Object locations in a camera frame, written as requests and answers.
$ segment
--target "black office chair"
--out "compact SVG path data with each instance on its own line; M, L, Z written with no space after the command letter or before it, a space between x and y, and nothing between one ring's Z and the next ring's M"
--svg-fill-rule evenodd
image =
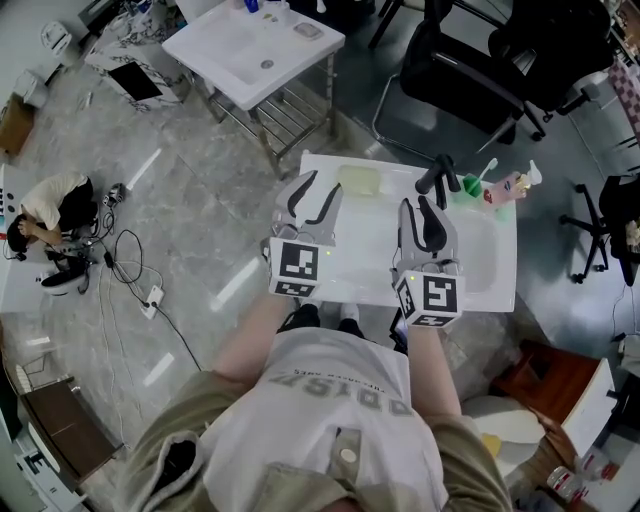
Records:
M640 253L633 252L627 246L626 225L632 220L640 218L640 202L638 202L638 197L640 197L640 176L609 176L607 178L600 193L599 206L602 217L596 212L587 187L576 185L576 192L584 194L589 208L591 224L567 215L560 217L560 224L571 224L587 231L591 234L592 241L584 272L582 274L573 274L571 280L577 284L583 283L589 274L598 249L602 254L603 264L596 265L593 267L594 270L596 272L604 272L609 269L605 248L605 236L609 235L611 237L611 256L620 261L625 283L628 286L633 286L638 264L640 263Z
M544 110L548 122L549 112L566 115L588 100L569 100L573 84L613 64L610 27L600 0L514 0L507 23L489 36L489 52L505 66L524 51L535 54L524 99Z
M389 88L399 80L407 96L430 103L490 134L477 153L498 139L512 142L515 124L523 114L538 130L534 140L542 139L545 132L540 122L522 100L525 91L520 70L503 66L500 60L441 32L440 22L452 5L453 0L427 0L425 19L411 38L402 70L389 78L378 104L372 123L376 138L433 160L379 129Z

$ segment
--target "black shorts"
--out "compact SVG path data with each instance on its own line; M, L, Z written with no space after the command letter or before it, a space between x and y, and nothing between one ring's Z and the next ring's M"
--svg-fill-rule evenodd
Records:
M93 185L87 178L87 182L74 188L62 200L58 211L60 212L60 231L71 231L81 226L91 224L98 214L98 205L93 199Z

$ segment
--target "person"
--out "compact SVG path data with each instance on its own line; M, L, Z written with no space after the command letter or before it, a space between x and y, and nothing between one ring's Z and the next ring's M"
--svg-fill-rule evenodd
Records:
M98 214L93 185L86 176L68 172L51 176L32 188L20 203L21 214L7 230L12 251L24 253L37 240L62 243L62 233L90 224Z
M460 402L436 330L408 356L338 330L318 303L257 298L211 371L153 421L120 475L127 511L510 511Z

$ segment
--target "sneaker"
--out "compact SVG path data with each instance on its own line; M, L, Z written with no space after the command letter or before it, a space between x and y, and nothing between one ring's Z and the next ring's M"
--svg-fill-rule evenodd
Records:
M343 303L340 305L340 320L346 320L347 318L360 322L360 310L357 304Z
M313 299L304 299L300 303L300 307L302 307L302 306L304 306L306 304L311 304L312 306L315 306L318 311L320 311L320 307L322 306L322 301L321 300L313 300Z

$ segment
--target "white sink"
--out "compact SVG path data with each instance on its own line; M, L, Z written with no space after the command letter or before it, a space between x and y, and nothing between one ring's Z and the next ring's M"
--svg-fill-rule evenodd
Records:
M318 175L296 209L301 224L315 219L337 182L342 165L377 169L380 194L374 198L345 193L335 227L335 264L314 299L380 306L398 305L391 287L397 247L398 206L405 197L418 207L414 185L426 169L387 162L323 155L302 156L300 173ZM435 202L435 193L428 197ZM497 212L484 212L466 195L448 194L445 210L458 232L458 258L465 276L467 311L513 311L516 289L516 215L511 202ZM422 216L416 215L418 229Z
M256 13L224 2L167 39L162 47L248 110L309 66L344 46L344 35L306 16L283 16L279 2ZM306 22L322 30L309 41L293 27Z

